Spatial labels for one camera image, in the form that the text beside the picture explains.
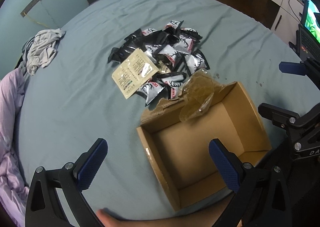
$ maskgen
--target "blue textured pad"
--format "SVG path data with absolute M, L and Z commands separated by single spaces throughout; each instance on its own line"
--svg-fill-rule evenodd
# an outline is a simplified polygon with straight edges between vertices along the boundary
M 107 153 L 107 141 L 101 140 L 100 144 L 87 159 L 78 173 L 77 186 L 79 190 L 82 191 L 89 188 Z
M 294 75 L 307 74 L 307 69 L 305 65 L 300 63 L 281 62 L 279 64 L 279 70 L 285 74 L 294 74 Z
M 237 193 L 240 188 L 238 172 L 214 140 L 209 143 L 209 154 L 227 187 Z

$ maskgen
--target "laptop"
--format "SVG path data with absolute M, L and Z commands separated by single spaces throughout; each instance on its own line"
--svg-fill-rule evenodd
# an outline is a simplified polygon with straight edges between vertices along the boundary
M 315 13 L 319 13 L 311 0 L 305 0 L 301 23 L 297 30 L 297 54 L 302 61 L 313 57 L 320 61 L 320 24 Z

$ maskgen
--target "pink blanket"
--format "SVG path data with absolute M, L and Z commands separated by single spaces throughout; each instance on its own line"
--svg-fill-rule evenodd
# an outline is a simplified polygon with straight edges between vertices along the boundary
M 18 158 L 12 148 L 15 115 L 24 98 L 24 78 L 20 69 L 0 82 L 0 202 L 18 227 L 25 226 L 29 188 L 20 175 Z

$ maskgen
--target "open cardboard box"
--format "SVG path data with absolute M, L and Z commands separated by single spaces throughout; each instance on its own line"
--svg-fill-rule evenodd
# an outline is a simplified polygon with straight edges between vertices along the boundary
M 242 162 L 256 165 L 271 149 L 260 115 L 240 82 L 214 93 L 209 110 L 179 120 L 183 99 L 161 99 L 146 109 L 137 128 L 151 166 L 173 209 L 178 211 L 226 185 L 210 158 L 209 142 L 218 138 Z

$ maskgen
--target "yellow cable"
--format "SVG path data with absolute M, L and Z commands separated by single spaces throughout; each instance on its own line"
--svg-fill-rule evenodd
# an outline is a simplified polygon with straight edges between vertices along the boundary
M 39 24 L 39 25 L 41 25 L 41 26 L 44 26 L 44 27 L 46 27 L 46 28 L 49 28 L 46 24 L 44 24 L 44 23 L 40 23 L 40 22 L 37 22 L 36 20 L 34 20 L 33 18 L 31 18 L 29 15 L 27 15 L 25 12 L 23 13 L 25 16 L 27 16 L 32 22 L 34 22 L 34 23 L 37 23 L 37 24 Z

